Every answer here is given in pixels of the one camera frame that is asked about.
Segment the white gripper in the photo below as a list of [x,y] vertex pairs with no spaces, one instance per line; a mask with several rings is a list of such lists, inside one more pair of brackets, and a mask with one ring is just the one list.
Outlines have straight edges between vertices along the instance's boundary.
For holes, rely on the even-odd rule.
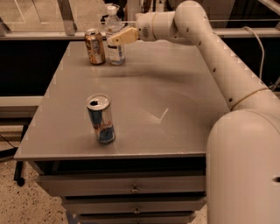
[[110,41],[114,46],[134,43],[140,38],[142,41],[154,41],[152,31],[153,13],[137,13],[136,28],[125,27],[111,36]]

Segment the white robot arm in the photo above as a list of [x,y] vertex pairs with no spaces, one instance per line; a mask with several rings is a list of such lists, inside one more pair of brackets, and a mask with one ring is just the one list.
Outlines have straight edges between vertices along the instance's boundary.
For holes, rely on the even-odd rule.
[[206,147],[208,224],[280,224],[280,99],[222,41],[199,3],[149,12],[111,37],[190,41],[197,46],[229,108]]

